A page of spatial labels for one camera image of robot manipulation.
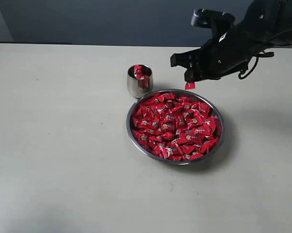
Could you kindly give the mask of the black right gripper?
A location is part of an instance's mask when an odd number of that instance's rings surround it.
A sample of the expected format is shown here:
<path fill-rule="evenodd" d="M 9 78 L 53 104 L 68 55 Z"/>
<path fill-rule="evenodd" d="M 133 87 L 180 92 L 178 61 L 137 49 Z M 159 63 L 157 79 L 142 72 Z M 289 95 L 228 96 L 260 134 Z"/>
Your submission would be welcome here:
<path fill-rule="evenodd" d="M 237 72 L 247 66 L 248 61 L 258 52 L 252 29 L 250 24 L 237 24 L 213 37 L 200 48 L 195 67 L 192 52 L 174 53 L 170 57 L 170 66 L 190 67 L 184 74 L 187 83 L 217 80 Z"/>

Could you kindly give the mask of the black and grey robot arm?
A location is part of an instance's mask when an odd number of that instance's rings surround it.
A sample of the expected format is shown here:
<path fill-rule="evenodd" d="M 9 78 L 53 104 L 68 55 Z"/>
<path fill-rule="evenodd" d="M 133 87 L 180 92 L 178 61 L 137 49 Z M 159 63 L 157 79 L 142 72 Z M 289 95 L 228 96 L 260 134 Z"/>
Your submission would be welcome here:
<path fill-rule="evenodd" d="M 212 38 L 199 49 L 173 54 L 170 65 L 184 67 L 188 83 L 233 73 L 243 80 L 252 73 L 248 68 L 252 58 L 270 58 L 274 52 L 266 49 L 292 46 L 292 0 L 255 0 L 244 19 L 234 21 L 229 13 L 194 10 L 191 25 L 211 29 Z"/>

